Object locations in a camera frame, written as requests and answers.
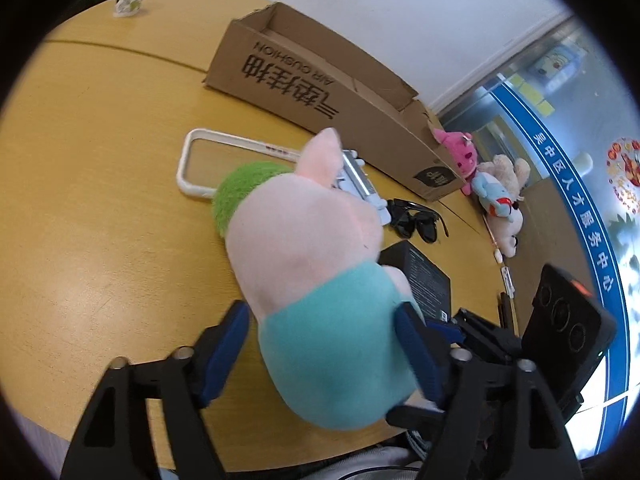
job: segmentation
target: yellow sticky note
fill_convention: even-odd
[[[536,109],[544,116],[549,117],[553,112],[556,111],[555,108],[552,107],[549,101],[542,101],[536,106]]]
[[[508,78],[507,81],[511,83],[514,88],[519,88],[520,85],[524,83],[524,79],[517,72],[513,74],[510,78]]]
[[[533,105],[537,105],[543,99],[542,94],[529,83],[523,83],[520,88],[518,88],[518,92]]]

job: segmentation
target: white wall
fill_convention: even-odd
[[[394,70],[436,110],[558,24],[557,0],[280,0]]]

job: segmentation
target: white plastic frame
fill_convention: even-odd
[[[197,186],[196,184],[189,182],[185,177],[189,154],[191,151],[191,143],[197,139],[212,140],[213,142],[218,142],[220,144],[237,146],[238,148],[244,148],[257,153],[264,153],[265,155],[271,155],[275,158],[288,160],[289,162],[297,162],[300,158],[300,152],[297,152],[296,150],[290,150],[289,148],[283,148],[282,146],[275,146],[274,144],[267,144],[265,142],[260,142],[259,140],[245,139],[244,137],[237,137],[224,134],[222,132],[214,132],[205,128],[196,128],[191,130],[184,138],[182,154],[180,155],[180,162],[178,162],[178,171],[175,174],[175,181],[177,182],[181,192],[185,195],[197,198],[212,198],[216,194],[216,188]]]

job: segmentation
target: yellow wooden table top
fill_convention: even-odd
[[[240,291],[209,205],[175,171],[195,127],[300,148],[310,134],[205,89],[202,73],[87,44],[45,43],[0,123],[0,378],[21,413],[71,438],[107,363],[163,358],[216,324]],[[368,172],[382,196],[416,200]],[[449,275],[454,310],[497,321],[503,284],[488,239],[441,204],[450,238],[414,237]],[[385,244],[397,240],[385,229]],[[157,404],[159,463],[172,459]],[[321,430],[284,405],[252,330],[219,400],[204,410],[228,470],[311,462],[394,434]]]
[[[114,18],[113,0],[87,9],[54,30],[47,41],[90,43],[161,57],[203,74],[229,21],[269,0],[144,0],[133,18]],[[488,236],[480,212],[462,192],[440,200],[476,232]]]

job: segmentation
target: metal screw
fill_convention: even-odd
[[[518,361],[518,368],[523,372],[533,372],[536,369],[536,364],[528,359],[520,359]]]
[[[111,370],[121,370],[128,364],[129,364],[129,360],[126,357],[116,357],[113,361],[109,363],[109,368]]]
[[[183,359],[189,359],[193,357],[193,348],[190,346],[181,346],[174,351],[174,359],[182,361]]]
[[[453,357],[456,361],[466,363],[468,361],[471,361],[473,355],[469,350],[465,348],[453,348],[451,350],[451,357]]]

